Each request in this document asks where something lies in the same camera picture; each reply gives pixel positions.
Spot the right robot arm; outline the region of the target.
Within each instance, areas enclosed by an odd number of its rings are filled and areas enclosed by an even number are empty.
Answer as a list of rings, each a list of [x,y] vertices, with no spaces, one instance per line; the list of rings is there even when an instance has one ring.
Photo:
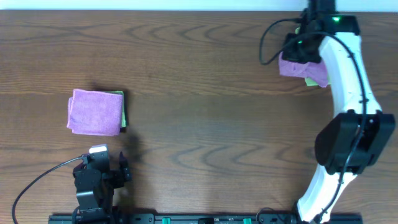
[[[316,137],[317,168],[295,210],[298,223],[327,223],[346,186],[376,163],[396,123],[373,95],[356,18],[303,16],[298,23],[298,29],[284,42],[279,72],[329,86],[334,112]]]

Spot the purple microfiber cloth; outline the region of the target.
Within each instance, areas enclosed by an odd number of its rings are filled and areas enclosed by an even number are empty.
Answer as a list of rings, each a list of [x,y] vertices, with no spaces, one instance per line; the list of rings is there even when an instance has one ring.
[[[322,88],[330,84],[324,61],[320,63],[298,63],[284,60],[282,56],[283,53],[280,53],[278,59],[280,75],[285,77],[304,78],[306,83],[310,80],[314,85],[318,85]]]

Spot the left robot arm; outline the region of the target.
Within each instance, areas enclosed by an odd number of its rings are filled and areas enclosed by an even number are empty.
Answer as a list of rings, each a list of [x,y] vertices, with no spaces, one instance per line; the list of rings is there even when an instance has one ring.
[[[119,154],[119,168],[113,170],[106,151],[81,158],[83,162],[73,169],[78,207],[72,213],[72,223],[122,223],[120,212],[113,206],[113,196],[115,189],[132,180],[124,154]]]

